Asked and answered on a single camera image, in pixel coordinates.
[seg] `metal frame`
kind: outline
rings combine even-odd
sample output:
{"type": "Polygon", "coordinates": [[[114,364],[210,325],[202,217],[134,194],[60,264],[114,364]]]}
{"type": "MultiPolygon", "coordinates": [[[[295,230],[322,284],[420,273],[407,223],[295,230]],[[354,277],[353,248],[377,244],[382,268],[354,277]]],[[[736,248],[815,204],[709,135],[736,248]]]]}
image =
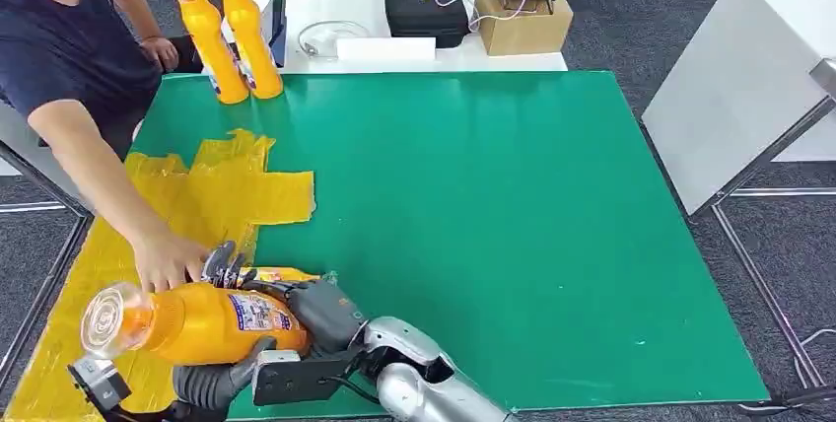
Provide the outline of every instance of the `metal frame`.
{"type": "MultiPolygon", "coordinates": [[[[823,59],[810,71],[810,76],[825,91],[826,95],[824,98],[811,107],[807,114],[785,131],[784,134],[779,136],[739,174],[724,185],[712,200],[709,200],[699,210],[694,212],[694,214],[697,214],[701,210],[711,208],[712,213],[723,229],[723,233],[730,241],[734,252],[743,264],[743,268],[755,285],[758,294],[760,294],[769,308],[773,319],[780,327],[781,333],[790,345],[793,355],[799,360],[799,366],[803,375],[810,382],[810,388],[795,391],[792,394],[779,394],[773,400],[762,403],[760,407],[774,407],[776,405],[792,406],[836,396],[836,386],[829,385],[821,377],[809,354],[807,354],[801,344],[799,337],[796,335],[790,320],[778,304],[775,294],[767,284],[757,264],[749,256],[743,242],[734,231],[731,221],[721,208],[721,202],[727,197],[836,196],[836,187],[742,188],[765,164],[771,162],[821,118],[836,108],[836,100],[834,100],[836,99],[836,59],[823,59]]],[[[764,415],[760,407],[751,408],[752,413],[764,415]]]]}
{"type": "Polygon", "coordinates": [[[46,177],[41,171],[30,164],[26,159],[16,153],[6,143],[0,141],[0,159],[5,160],[12,167],[21,172],[26,178],[34,182],[36,185],[44,189],[55,201],[17,204],[13,206],[6,206],[0,212],[2,213],[19,213],[24,211],[35,210],[57,210],[67,209],[76,215],[76,222],[70,230],[70,235],[61,247],[61,251],[55,257],[55,261],[49,267],[43,282],[40,284],[35,300],[29,307],[24,321],[18,332],[15,334],[12,344],[0,360],[0,389],[2,389],[12,375],[12,370],[20,358],[32,332],[35,329],[35,324],[38,318],[43,314],[46,304],[54,295],[56,287],[59,287],[61,277],[64,275],[67,268],[70,266],[73,258],[73,253],[78,247],[78,244],[84,239],[90,223],[93,221],[93,214],[84,205],[82,205],[74,197],[66,193],[55,182],[46,177]]]}

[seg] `black case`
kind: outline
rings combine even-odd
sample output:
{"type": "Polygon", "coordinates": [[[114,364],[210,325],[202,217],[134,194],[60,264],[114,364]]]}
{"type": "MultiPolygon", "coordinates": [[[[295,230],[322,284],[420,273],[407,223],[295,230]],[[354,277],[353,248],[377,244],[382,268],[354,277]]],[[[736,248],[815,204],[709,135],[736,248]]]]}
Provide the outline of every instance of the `black case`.
{"type": "Polygon", "coordinates": [[[470,34],[461,0],[445,7],[435,0],[385,0],[385,6],[392,37],[434,37],[436,48],[444,49],[458,46],[470,34]]]}

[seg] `green table surface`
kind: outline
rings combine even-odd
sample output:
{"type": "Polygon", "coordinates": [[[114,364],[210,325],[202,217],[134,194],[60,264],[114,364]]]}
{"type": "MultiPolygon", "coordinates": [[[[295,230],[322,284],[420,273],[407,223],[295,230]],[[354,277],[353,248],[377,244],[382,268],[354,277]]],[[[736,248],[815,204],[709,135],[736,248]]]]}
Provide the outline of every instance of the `green table surface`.
{"type": "MultiPolygon", "coordinates": [[[[219,105],[169,78],[134,144],[187,164],[234,128],[269,171],[314,171],[303,224],[262,227],[256,264],[337,271],[370,316],[432,335],[508,408],[768,396],[609,72],[289,75],[219,105]]],[[[231,418],[381,414],[328,401],[231,418]]]]}

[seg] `plastic bottle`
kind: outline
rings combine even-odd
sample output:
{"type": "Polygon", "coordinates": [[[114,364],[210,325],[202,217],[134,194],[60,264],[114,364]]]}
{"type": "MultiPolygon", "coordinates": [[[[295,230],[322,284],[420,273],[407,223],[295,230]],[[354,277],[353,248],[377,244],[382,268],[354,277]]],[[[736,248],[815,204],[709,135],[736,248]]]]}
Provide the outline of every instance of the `plastic bottle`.
{"type": "Polygon", "coordinates": [[[308,332],[284,304],[206,282],[158,294],[119,282],[90,301],[81,324],[82,346],[97,358],[143,350],[178,366],[238,362],[262,335],[280,350],[308,350],[308,332]]]}
{"type": "Polygon", "coordinates": [[[261,35],[261,10],[252,0],[224,0],[224,13],[235,34],[244,75],[252,94],[272,99],[282,93],[273,53],[261,35]]]}
{"type": "Polygon", "coordinates": [[[221,36],[221,14],[209,0],[177,0],[182,21],[209,73],[218,100],[237,104],[249,96],[230,47],[221,36]]]}

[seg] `cardboard box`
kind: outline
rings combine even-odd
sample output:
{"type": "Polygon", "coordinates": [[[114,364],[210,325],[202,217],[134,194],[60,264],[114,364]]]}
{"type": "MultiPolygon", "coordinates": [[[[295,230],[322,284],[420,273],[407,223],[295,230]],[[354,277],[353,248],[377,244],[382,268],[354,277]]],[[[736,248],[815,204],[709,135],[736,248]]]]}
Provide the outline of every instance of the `cardboard box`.
{"type": "MultiPolygon", "coordinates": [[[[508,0],[510,10],[502,7],[502,0],[476,0],[479,16],[507,17],[514,14],[522,0],[508,0]]],[[[525,2],[524,10],[510,20],[485,19],[479,22],[479,33],[488,55],[541,54],[560,52],[569,25],[572,8],[566,0],[554,2],[554,14],[549,14],[545,0],[525,2]]]]}

